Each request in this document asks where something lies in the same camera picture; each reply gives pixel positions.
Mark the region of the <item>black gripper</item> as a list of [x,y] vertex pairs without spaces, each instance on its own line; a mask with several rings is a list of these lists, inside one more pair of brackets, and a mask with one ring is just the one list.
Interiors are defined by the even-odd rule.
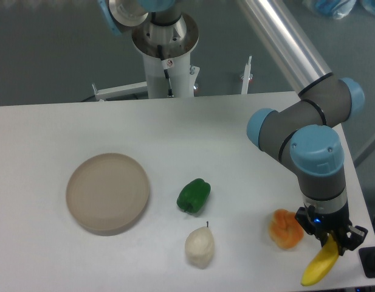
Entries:
[[317,240],[325,240],[327,234],[331,234],[337,240],[339,255],[354,251],[364,242],[368,230],[351,225],[347,198],[327,201],[304,198],[303,203],[304,206],[299,207],[295,214],[296,221]]

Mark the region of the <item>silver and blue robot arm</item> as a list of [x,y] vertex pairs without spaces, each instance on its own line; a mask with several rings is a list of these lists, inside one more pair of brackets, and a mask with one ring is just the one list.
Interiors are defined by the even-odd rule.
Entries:
[[[130,30],[136,49],[151,60],[145,71],[149,97],[193,96],[196,68],[179,59],[194,49],[199,32],[179,1],[98,4],[110,30]],[[254,113],[247,137],[297,176],[304,203],[295,217],[301,227],[322,245],[332,237],[340,255],[353,251],[368,231],[349,219],[344,152],[334,127],[362,109],[362,88],[331,72],[282,1],[238,4],[299,96],[283,111]]]

